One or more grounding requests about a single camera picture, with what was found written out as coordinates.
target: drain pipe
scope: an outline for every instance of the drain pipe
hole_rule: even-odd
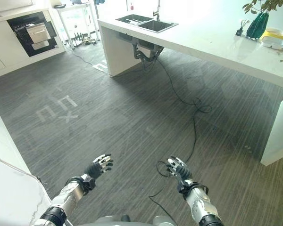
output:
[[[133,44],[133,54],[135,59],[141,59],[142,61],[146,60],[148,62],[152,62],[154,59],[157,59],[164,47],[159,47],[158,50],[151,49],[150,56],[147,57],[143,52],[138,50],[137,44]]]

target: built-in oven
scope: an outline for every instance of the built-in oven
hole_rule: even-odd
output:
[[[57,48],[57,36],[51,21],[42,12],[7,20],[28,56]]]

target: faucet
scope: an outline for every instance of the faucet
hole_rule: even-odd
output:
[[[153,16],[157,16],[156,20],[159,21],[160,0],[158,0],[157,11],[153,11]]]

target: robotic arm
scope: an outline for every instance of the robotic arm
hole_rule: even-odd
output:
[[[178,180],[177,190],[183,194],[183,198],[191,208],[192,217],[199,226],[224,226],[216,207],[210,202],[208,188],[193,181],[187,165],[179,158],[171,156],[167,167]]]
[[[85,174],[72,177],[66,182],[60,194],[52,200],[51,206],[32,226],[63,226],[79,200],[95,188],[95,179],[111,170],[112,165],[110,154],[96,158],[85,170]]]
[[[79,200],[95,188],[95,180],[104,172],[111,170],[110,154],[96,158],[82,176],[70,178],[51,206],[32,226],[63,226],[65,220],[73,212]],[[178,180],[177,190],[183,194],[191,208],[193,219],[199,226],[224,226],[216,207],[208,197],[208,188],[194,182],[190,170],[179,158],[168,159],[168,171]]]

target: yellow container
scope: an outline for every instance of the yellow container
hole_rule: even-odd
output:
[[[271,37],[283,39],[283,31],[276,29],[276,28],[268,27],[268,28],[266,28],[265,32],[261,36],[261,39],[264,36],[271,36]]]

